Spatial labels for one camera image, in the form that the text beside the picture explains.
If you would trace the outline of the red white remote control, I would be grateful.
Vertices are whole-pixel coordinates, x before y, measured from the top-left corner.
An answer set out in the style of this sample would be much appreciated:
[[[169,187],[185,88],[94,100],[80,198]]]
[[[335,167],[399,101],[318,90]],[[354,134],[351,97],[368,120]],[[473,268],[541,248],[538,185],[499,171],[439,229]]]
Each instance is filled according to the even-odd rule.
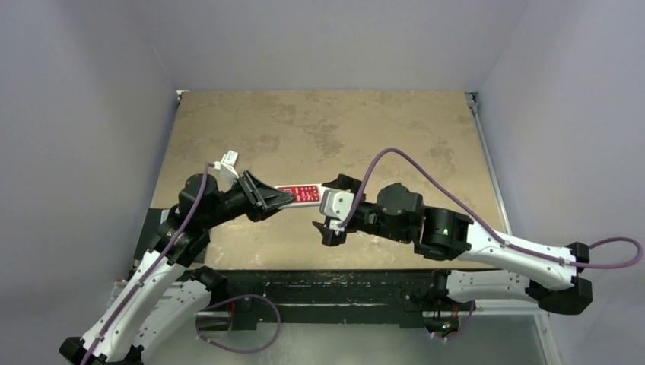
[[[318,184],[297,184],[276,186],[277,190],[291,193],[294,196],[293,205],[319,205],[328,187]]]

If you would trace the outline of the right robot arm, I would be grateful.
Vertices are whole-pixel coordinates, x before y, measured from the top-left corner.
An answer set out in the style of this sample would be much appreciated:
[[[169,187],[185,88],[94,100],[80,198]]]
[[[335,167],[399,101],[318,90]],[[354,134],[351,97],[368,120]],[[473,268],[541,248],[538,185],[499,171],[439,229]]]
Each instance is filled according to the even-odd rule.
[[[490,271],[448,271],[427,289],[429,304],[446,309],[452,303],[478,299],[521,300],[561,315],[579,315],[593,301],[591,282],[577,263],[589,262],[582,243],[545,246],[487,229],[466,214],[426,206],[422,195],[401,183],[382,188],[376,202],[359,195],[360,181],[340,175],[318,185],[322,223],[314,225],[322,244],[339,246],[350,233],[365,233],[404,244],[434,261],[470,261]]]

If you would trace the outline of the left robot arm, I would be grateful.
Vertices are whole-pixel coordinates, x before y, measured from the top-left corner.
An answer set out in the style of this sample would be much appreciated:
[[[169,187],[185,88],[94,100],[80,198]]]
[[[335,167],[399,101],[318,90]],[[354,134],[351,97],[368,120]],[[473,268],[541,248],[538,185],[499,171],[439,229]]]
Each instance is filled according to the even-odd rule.
[[[225,192],[207,171],[189,177],[125,289],[81,337],[66,338],[59,353],[70,364],[141,364],[144,348],[134,343],[138,330],[209,244],[209,230],[242,215],[265,220],[294,200],[249,171]]]

